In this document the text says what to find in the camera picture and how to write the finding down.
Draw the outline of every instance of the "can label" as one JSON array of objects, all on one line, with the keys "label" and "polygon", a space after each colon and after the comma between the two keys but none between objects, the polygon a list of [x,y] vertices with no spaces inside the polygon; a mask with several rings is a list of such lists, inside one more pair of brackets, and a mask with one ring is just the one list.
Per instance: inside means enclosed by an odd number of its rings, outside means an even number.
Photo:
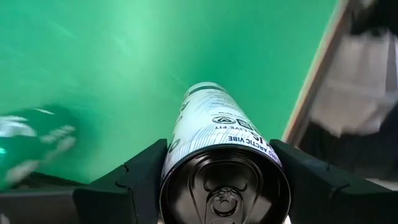
[{"label": "can label", "polygon": [[173,136],[163,177],[185,156],[217,144],[249,146],[282,167],[276,153],[255,125],[226,90],[215,83],[199,83],[186,92]]}]

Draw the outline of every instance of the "green backdrop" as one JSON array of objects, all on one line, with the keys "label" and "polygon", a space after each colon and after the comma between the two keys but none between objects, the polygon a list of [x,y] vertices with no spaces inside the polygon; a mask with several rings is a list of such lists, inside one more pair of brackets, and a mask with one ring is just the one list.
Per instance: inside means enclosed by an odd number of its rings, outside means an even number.
[{"label": "green backdrop", "polygon": [[0,113],[58,103],[76,148],[41,172],[88,183],[169,138],[187,88],[223,85],[281,138],[337,0],[2,0]]}]

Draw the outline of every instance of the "can lid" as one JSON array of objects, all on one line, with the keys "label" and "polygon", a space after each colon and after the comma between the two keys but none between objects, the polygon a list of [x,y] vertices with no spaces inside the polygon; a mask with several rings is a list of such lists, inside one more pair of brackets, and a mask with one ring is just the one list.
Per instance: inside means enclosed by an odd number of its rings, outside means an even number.
[{"label": "can lid", "polygon": [[282,223],[289,206],[283,170],[234,144],[188,155],[165,177],[160,194],[165,224]]}]

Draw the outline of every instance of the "dark clothing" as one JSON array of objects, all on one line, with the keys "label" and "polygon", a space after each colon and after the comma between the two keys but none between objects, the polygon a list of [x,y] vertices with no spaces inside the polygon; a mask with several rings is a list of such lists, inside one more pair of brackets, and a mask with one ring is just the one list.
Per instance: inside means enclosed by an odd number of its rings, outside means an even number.
[{"label": "dark clothing", "polygon": [[342,134],[338,138],[310,122],[299,147],[361,177],[398,180],[398,105],[374,134]]},{"label": "dark clothing", "polygon": [[352,34],[362,34],[368,30],[389,29],[398,35],[398,1],[375,0],[354,18]]}]

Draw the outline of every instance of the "black holder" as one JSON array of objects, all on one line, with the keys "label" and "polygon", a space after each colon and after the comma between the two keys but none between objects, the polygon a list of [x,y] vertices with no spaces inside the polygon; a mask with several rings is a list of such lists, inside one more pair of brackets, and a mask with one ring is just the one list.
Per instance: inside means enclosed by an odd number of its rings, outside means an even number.
[{"label": "black holder", "polygon": [[[319,161],[281,141],[272,140],[270,144],[290,183],[292,223],[398,222],[398,192]],[[41,188],[0,194],[0,224],[155,224],[166,153],[167,141],[160,139],[89,185],[33,174],[18,187]]]}]

